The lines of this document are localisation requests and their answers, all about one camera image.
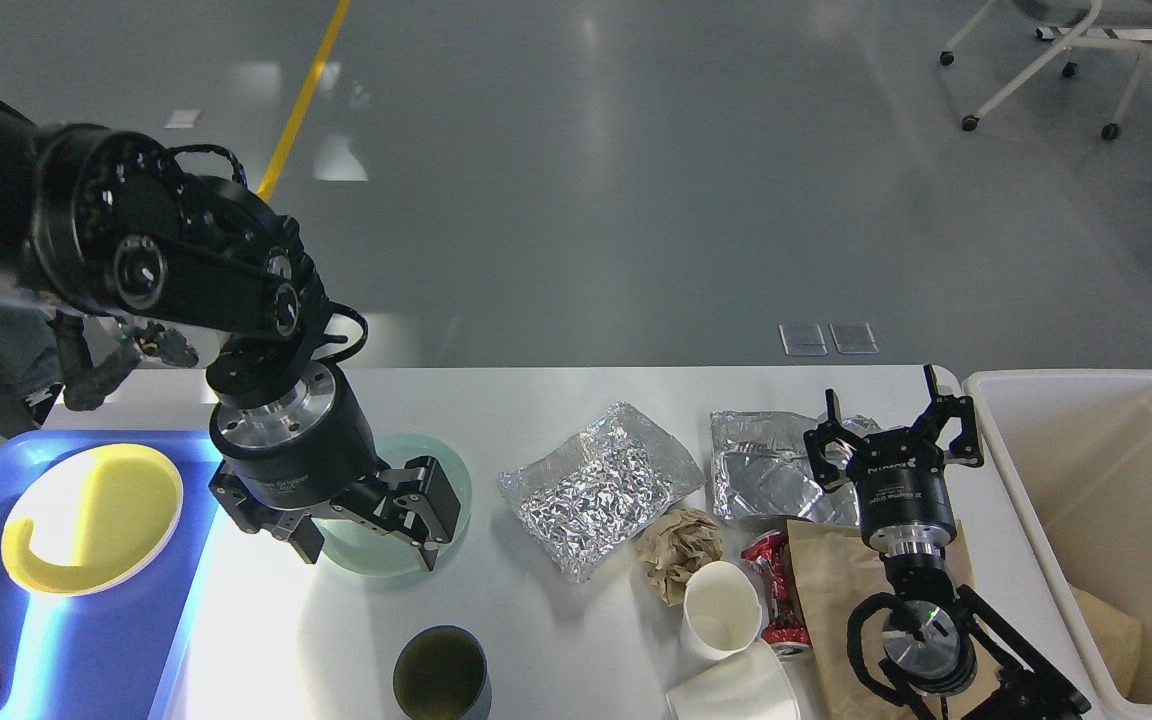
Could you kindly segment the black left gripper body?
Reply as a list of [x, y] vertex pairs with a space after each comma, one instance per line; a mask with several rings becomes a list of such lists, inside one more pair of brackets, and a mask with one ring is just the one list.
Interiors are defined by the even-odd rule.
[[262, 409], [217, 406], [209, 430], [230, 473], [271, 509], [311, 509], [381, 470], [369, 420], [335, 365], [308, 364], [288, 395]]

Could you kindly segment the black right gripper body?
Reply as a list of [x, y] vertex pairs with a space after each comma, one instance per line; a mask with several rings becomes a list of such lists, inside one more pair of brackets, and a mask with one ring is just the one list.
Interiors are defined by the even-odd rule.
[[861, 541], [879, 553], [935, 553], [957, 538], [940, 462], [861, 455], [851, 460]]

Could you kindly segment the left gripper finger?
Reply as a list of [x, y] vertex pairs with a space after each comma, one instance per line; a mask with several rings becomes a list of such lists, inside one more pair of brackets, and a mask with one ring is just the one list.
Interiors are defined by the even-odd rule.
[[438, 552], [454, 538], [461, 503], [433, 456], [408, 460], [353, 483], [329, 502], [329, 520], [348, 520], [416, 550], [420, 573], [435, 569]]
[[228, 518], [247, 535], [262, 530], [276, 541], [285, 541], [306, 564], [316, 564], [324, 547], [321, 530], [308, 510], [271, 509], [256, 500], [237, 475], [218, 470], [207, 487]]

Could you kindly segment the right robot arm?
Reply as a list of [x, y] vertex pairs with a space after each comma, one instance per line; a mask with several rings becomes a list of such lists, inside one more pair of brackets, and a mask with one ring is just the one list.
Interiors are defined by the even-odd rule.
[[826, 416], [806, 430], [812, 479], [824, 492], [851, 487], [861, 541], [882, 561], [890, 589], [864, 598], [847, 619], [846, 655], [882, 702], [919, 719], [946, 719], [948, 700], [978, 674], [977, 651], [996, 661], [996, 689], [970, 719], [1079, 719], [1091, 702], [1000, 612], [947, 569], [957, 538], [946, 469], [984, 462], [972, 397], [938, 388], [924, 366], [929, 404], [905, 427], [861, 435], [841, 418], [835, 389]]

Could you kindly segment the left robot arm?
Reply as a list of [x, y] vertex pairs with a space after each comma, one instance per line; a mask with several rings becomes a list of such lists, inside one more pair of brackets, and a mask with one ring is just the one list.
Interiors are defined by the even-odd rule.
[[312, 564], [338, 520], [402, 541], [435, 568], [462, 503], [435, 457], [393, 468], [340, 361], [364, 342], [335, 316], [296, 219], [230, 177], [196, 176], [185, 149], [93, 124], [37, 126], [0, 101], [0, 304], [143, 318], [227, 333], [207, 366], [212, 497], [243, 532], [266, 530]]

